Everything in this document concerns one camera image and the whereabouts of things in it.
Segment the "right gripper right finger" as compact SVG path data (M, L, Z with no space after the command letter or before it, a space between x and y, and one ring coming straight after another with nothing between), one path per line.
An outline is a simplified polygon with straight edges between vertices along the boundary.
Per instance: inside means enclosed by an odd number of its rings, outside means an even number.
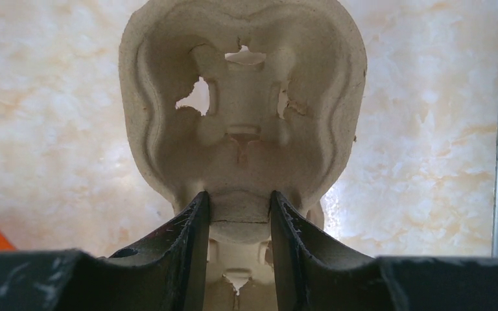
M270 198L280 310L498 310L498 258L372 258Z

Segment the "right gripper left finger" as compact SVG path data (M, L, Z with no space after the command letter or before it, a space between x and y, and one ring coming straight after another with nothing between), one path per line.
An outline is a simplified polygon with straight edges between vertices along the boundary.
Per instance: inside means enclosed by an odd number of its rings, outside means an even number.
M209 195L110 257L0 251L0 310L201 310Z

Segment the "brown pulp cup carrier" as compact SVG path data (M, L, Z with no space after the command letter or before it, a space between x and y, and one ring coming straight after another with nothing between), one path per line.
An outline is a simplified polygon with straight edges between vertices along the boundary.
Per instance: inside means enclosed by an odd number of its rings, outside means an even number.
M204 310L275 310L270 197L324 228L366 83L338 1L149 1L119 46L128 142L179 213L210 200Z

